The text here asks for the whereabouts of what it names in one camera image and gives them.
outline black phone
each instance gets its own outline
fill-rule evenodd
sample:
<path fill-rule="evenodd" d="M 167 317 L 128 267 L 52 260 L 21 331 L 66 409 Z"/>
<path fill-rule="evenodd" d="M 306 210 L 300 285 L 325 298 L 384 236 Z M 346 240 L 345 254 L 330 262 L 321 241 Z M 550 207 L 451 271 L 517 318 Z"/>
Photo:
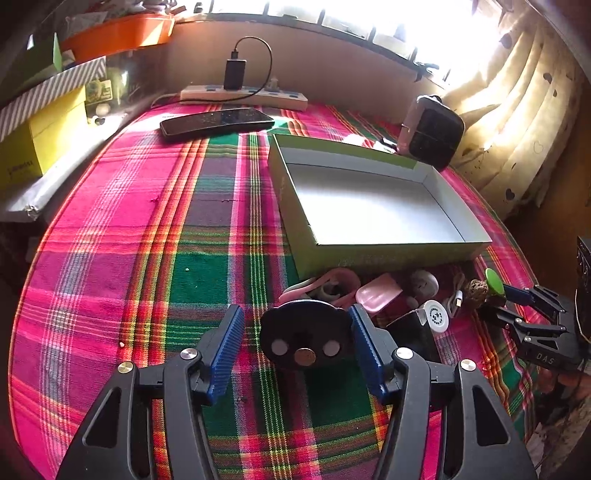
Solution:
<path fill-rule="evenodd" d="M 160 122 L 167 140 L 193 140 L 230 133 L 257 132 L 272 128 L 275 121 L 256 108 L 232 108 L 178 116 Z"/>

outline green lid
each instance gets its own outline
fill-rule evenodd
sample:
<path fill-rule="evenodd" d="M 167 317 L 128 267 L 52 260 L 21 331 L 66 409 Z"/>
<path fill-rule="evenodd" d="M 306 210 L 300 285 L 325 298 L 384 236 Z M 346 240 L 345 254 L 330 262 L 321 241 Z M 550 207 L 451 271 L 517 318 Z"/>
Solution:
<path fill-rule="evenodd" d="M 486 277 L 486 283 L 488 284 L 489 292 L 493 295 L 504 296 L 505 287 L 503 286 L 503 281 L 501 280 L 499 274 L 492 268 L 487 268 L 484 271 L 484 275 Z"/>

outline beige curtain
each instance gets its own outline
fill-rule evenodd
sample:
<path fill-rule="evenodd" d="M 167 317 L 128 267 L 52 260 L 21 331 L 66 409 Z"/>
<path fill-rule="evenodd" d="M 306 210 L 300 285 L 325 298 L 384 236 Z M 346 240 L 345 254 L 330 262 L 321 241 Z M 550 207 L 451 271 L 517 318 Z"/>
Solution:
<path fill-rule="evenodd" d="M 452 166 L 501 219 L 543 200 L 579 110 L 584 78 L 547 21 L 524 1 L 511 3 L 491 59 L 443 98 L 466 124 Z"/>

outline plaid tablecloth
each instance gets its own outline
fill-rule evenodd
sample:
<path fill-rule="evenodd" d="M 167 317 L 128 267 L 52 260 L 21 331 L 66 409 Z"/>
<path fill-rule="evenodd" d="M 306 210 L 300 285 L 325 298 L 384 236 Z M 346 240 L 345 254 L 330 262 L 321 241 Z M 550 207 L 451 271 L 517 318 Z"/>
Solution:
<path fill-rule="evenodd" d="M 164 118 L 218 108 L 173 105 L 137 119 L 98 155 L 39 247 L 15 319 L 9 396 L 17 440 L 47 479 L 120 362 L 163 362 L 216 326 L 229 303 L 245 309 L 245 337 L 226 395 L 205 412 L 222 478 L 371 477 L 389 409 L 368 394 L 355 363 L 282 372 L 259 347 L 261 315 L 297 279 L 267 168 L 267 134 L 160 140 Z M 277 133 L 361 135 L 367 146 L 392 134 L 391 125 L 325 106 L 263 110 L 276 118 Z M 531 270 L 507 230 L 458 175 L 443 175 L 493 244 L 473 264 L 433 270 L 440 296 L 451 292 L 458 268 L 470 278 L 494 267 L 506 282 L 530 286 Z M 528 438 L 532 371 L 515 359 L 506 333 L 463 313 L 438 347 L 445 362 L 476 361 Z M 166 479 L 162 419 L 156 409 L 155 452 Z M 435 473 L 440 414 L 430 427 L 425 479 Z"/>

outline orange container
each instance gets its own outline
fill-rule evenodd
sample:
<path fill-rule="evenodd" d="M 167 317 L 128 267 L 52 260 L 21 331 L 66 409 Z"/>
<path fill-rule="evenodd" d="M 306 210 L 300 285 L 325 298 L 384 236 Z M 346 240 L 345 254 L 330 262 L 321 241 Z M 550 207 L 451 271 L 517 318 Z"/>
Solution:
<path fill-rule="evenodd" d="M 76 63 L 125 50 L 166 43 L 173 32 L 172 15 L 138 14 L 89 28 L 60 42 L 62 51 L 74 52 Z"/>

